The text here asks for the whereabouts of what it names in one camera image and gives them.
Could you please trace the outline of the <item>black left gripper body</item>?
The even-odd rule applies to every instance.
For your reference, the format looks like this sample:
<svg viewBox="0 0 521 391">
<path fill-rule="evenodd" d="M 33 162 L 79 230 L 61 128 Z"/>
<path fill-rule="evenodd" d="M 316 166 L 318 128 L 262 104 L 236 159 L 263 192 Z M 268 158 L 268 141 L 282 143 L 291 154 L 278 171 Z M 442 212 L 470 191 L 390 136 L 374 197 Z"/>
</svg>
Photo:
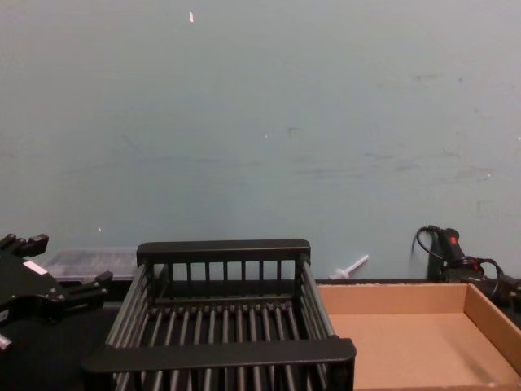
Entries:
<svg viewBox="0 0 521 391">
<path fill-rule="evenodd" d="M 64 302 L 64 290 L 47 270 L 1 252 L 1 325 L 34 317 L 56 319 Z"/>
</svg>

